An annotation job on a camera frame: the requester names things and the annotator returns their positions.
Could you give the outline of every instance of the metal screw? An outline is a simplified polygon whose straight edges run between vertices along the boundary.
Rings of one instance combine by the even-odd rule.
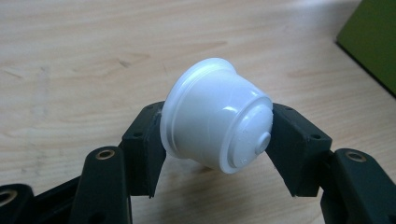
[[[114,150],[104,149],[104,150],[98,152],[98,154],[96,154],[96,159],[100,160],[100,161],[104,161],[104,160],[112,158],[115,154],[116,154],[116,152]]]
[[[359,152],[347,151],[346,156],[353,161],[365,162],[367,159]]]
[[[12,202],[18,195],[15,189],[5,189],[0,192],[0,207]]]

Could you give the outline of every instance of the wooden table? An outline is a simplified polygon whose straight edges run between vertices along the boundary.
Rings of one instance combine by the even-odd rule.
[[[209,57],[395,180],[395,99],[334,44],[358,3],[2,1],[0,185],[38,194],[80,175]],[[155,198],[132,207],[135,223],[323,223],[319,198],[290,197],[265,154],[234,175],[168,157]]]

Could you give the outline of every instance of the green object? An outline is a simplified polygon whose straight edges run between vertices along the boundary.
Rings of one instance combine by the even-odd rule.
[[[396,94],[396,0],[363,0],[337,42]]]

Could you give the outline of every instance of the screw hole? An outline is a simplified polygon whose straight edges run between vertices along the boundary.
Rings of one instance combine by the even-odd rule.
[[[96,159],[98,160],[107,160],[111,157],[114,156],[114,154],[116,154],[116,152],[114,150],[110,150],[110,149],[105,149],[100,151],[98,154],[96,154]]]
[[[395,223],[396,224],[396,216],[395,215],[389,215],[388,218],[389,218],[389,221],[391,223]]]
[[[0,192],[0,207],[12,202],[18,195],[14,189],[5,189]]]
[[[103,212],[97,212],[90,216],[88,219],[89,224],[99,224],[106,220],[106,216]]]
[[[313,137],[313,138],[315,138],[315,139],[320,139],[321,138],[321,136],[320,135],[318,135],[318,134],[311,134],[311,137]]]
[[[347,151],[346,156],[353,161],[358,161],[358,162],[365,162],[367,159],[361,155],[359,152],[354,152],[354,151]]]

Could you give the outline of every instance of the black plastic part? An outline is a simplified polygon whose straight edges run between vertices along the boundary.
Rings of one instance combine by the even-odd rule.
[[[396,186],[375,159],[338,149],[331,169],[346,206],[346,223],[396,223]]]
[[[70,215],[79,177],[35,196],[37,218],[35,223],[64,224]]]
[[[292,196],[318,195],[318,166],[332,139],[294,109],[274,104],[271,142],[265,150]]]
[[[0,223],[31,223],[35,214],[32,189],[23,184],[0,187]]]
[[[68,223],[132,223],[120,148],[101,147],[87,156]]]
[[[148,105],[128,128],[119,147],[127,160],[130,194],[154,197],[166,151],[160,136],[163,102]]]

